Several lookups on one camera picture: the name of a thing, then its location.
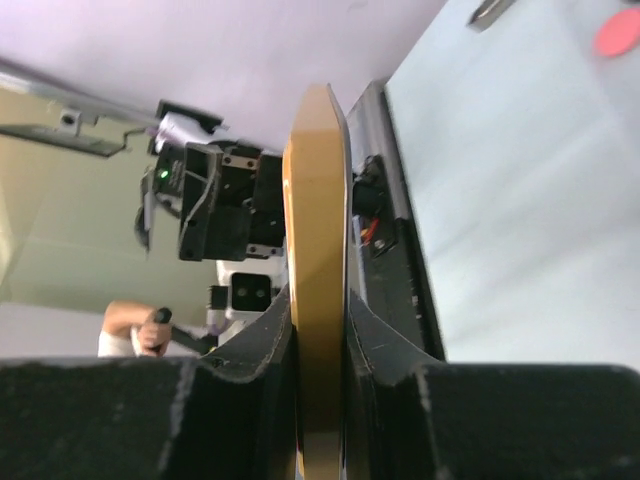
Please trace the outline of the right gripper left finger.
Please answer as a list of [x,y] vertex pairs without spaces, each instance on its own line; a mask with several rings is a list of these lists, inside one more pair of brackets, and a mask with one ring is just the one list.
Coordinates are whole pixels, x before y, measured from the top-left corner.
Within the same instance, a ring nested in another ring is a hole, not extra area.
[[289,296],[203,358],[7,360],[5,479],[292,479]]

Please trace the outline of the metal tongs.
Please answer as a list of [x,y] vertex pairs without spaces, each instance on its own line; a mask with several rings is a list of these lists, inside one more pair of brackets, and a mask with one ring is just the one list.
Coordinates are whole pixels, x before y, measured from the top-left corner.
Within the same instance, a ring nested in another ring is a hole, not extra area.
[[476,32],[486,31],[514,3],[515,0],[483,0],[469,17],[467,27]]

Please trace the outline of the silver tin lid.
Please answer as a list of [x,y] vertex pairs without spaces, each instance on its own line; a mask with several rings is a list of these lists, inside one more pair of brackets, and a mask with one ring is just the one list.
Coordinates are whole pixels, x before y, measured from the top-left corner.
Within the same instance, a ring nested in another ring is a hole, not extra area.
[[298,438],[306,479],[337,479],[342,469],[349,152],[344,116],[331,87],[310,86],[283,155]]

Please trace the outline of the operator forearm white sleeve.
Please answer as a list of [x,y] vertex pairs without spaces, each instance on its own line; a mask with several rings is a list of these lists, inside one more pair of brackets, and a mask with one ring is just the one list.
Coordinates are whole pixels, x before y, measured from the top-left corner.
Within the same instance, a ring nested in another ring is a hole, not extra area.
[[103,318],[98,337],[99,357],[141,356],[140,327],[154,312],[151,306],[123,300],[112,301]]

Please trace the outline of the operator hand holding handle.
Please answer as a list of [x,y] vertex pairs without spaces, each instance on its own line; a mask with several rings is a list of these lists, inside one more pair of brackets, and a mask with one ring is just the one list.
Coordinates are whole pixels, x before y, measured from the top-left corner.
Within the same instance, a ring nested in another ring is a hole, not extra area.
[[142,305],[135,311],[132,344],[137,356],[162,357],[171,340],[172,312]]

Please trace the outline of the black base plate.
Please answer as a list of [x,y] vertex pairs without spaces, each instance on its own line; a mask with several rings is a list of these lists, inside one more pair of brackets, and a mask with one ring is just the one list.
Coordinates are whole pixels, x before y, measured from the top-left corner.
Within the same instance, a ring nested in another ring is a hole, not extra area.
[[382,80],[347,115],[353,167],[355,262],[369,308],[418,348],[446,358],[426,261]]

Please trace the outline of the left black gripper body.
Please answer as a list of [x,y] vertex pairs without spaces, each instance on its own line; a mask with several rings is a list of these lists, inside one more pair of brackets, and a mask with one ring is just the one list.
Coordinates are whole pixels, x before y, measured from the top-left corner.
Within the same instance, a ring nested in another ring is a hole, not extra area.
[[281,257],[284,240],[280,156],[232,142],[186,147],[181,260]]

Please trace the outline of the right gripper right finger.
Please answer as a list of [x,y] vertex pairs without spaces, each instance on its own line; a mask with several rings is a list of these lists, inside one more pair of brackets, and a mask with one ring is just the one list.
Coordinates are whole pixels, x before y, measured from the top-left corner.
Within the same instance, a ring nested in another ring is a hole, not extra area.
[[436,360],[359,298],[346,322],[350,479],[635,479],[639,376]]

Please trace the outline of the aluminium rail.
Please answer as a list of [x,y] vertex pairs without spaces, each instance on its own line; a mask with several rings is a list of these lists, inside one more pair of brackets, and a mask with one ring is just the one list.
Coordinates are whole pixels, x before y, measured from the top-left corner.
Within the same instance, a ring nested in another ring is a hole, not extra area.
[[[3,124],[3,136],[44,144],[92,156],[110,158],[128,146],[131,135],[157,128],[160,120],[152,113],[85,93],[61,80],[15,61],[1,60],[1,87],[24,95],[52,100],[62,106],[58,124]],[[137,127],[123,134],[119,142],[84,135],[84,126],[94,127],[101,118],[132,123]]]

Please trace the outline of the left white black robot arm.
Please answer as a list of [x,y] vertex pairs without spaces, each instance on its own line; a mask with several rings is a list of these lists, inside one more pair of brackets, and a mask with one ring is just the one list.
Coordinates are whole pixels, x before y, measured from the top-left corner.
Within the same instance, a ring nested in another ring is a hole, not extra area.
[[282,158],[252,145],[164,145],[141,180],[135,232],[145,249],[156,209],[178,221],[182,261],[284,255]]

